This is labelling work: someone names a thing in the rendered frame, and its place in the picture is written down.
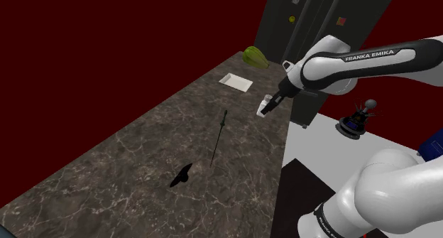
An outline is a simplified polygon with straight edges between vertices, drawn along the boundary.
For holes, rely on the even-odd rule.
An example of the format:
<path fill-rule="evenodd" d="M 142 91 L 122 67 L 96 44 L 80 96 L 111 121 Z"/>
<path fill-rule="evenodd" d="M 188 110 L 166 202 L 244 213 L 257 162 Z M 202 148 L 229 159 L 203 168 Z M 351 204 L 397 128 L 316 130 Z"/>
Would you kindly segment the black device with grey ball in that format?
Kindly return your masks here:
<path fill-rule="evenodd" d="M 356 111 L 348 117 L 342 117 L 335 125 L 336 130 L 343 136 L 359 140 L 361 135 L 366 133 L 366 124 L 369 117 L 374 117 L 376 113 L 370 113 L 370 109 L 374 109 L 377 101 L 367 99 L 364 104 L 357 105 L 354 103 Z"/>

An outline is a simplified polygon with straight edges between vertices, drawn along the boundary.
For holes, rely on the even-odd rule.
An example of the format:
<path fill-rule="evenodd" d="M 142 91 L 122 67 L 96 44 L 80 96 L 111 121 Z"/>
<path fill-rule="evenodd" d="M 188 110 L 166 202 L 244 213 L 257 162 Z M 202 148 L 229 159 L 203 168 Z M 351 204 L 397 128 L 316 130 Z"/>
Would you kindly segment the green ribbed fruit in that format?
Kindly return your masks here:
<path fill-rule="evenodd" d="M 260 69 L 269 68 L 269 62 L 265 55 L 255 46 L 249 46 L 242 55 L 242 60 L 250 66 Z"/>

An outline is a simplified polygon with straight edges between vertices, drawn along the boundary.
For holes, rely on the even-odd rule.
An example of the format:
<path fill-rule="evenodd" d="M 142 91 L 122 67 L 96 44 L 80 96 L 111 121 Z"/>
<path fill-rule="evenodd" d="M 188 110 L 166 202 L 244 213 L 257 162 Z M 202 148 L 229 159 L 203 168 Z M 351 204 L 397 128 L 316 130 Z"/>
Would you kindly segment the thin dark green skewer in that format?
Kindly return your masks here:
<path fill-rule="evenodd" d="M 223 118 L 222 118 L 222 120 L 221 120 L 221 122 L 219 124 L 220 125 L 220 129 L 219 129 L 219 133 L 218 133 L 218 137 L 217 137 L 217 142 L 216 142 L 214 150 L 213 150 L 212 159 L 211 159 L 209 167 L 212 167 L 212 164 L 213 164 L 213 161 L 214 161 L 214 157 L 215 157 L 215 153 L 217 151 L 217 146 L 218 146 L 218 143 L 219 143 L 219 140 L 220 140 L 220 136 L 221 136 L 221 133 L 222 133 L 222 129 L 225 126 L 225 121 L 226 121 L 227 114 L 228 114 L 228 110 L 226 109 L 224 111 L 224 116 L 223 116 Z"/>

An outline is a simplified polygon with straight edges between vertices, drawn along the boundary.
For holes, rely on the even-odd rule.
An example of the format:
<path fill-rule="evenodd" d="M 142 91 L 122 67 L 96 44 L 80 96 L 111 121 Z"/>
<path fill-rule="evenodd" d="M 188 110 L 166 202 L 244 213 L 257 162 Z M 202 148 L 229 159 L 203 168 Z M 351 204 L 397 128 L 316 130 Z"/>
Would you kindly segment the white rectangular plate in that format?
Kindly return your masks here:
<path fill-rule="evenodd" d="M 219 83 L 242 92 L 247 92 L 250 86 L 253 84 L 252 81 L 232 73 L 226 74 L 222 79 L 220 79 Z"/>

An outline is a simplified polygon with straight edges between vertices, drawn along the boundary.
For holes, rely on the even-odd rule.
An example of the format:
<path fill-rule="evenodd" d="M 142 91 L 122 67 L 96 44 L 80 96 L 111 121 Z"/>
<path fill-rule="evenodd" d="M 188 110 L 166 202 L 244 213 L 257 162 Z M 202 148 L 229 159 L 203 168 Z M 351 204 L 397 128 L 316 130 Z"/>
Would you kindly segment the dark robot stand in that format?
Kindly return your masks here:
<path fill-rule="evenodd" d="M 300 238 L 297 222 L 334 191 L 297 159 L 281 170 L 270 238 Z"/>

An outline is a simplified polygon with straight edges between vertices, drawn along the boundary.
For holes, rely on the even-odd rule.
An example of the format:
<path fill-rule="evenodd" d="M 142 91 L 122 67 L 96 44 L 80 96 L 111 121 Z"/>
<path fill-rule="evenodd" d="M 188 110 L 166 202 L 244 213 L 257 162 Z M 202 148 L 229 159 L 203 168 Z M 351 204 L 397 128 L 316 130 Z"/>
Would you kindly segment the dark refrigerator with magnets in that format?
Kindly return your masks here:
<path fill-rule="evenodd" d="M 391 1 L 267 0 L 254 45 L 278 64 L 296 63 L 327 35 L 357 51 Z"/>

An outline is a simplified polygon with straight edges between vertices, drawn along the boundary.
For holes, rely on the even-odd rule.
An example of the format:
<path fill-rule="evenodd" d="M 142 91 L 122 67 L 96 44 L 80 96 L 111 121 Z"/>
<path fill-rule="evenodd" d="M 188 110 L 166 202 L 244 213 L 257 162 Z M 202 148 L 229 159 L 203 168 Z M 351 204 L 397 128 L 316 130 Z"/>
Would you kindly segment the blue box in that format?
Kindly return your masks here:
<path fill-rule="evenodd" d="M 417 154 L 426 162 L 443 156 L 443 128 L 424 141 L 419 146 Z"/>

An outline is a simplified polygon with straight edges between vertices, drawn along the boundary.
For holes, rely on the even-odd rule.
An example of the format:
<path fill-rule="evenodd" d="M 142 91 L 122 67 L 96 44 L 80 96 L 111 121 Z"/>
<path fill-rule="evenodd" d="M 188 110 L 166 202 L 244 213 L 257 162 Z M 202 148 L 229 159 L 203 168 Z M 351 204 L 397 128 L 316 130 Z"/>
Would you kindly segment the black curved flat object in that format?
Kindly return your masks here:
<path fill-rule="evenodd" d="M 189 179 L 189 170 L 191 169 L 192 164 L 189 163 L 186 166 L 184 166 L 180 172 L 175 176 L 173 181 L 170 183 L 170 187 L 176 186 L 178 183 L 186 183 Z"/>

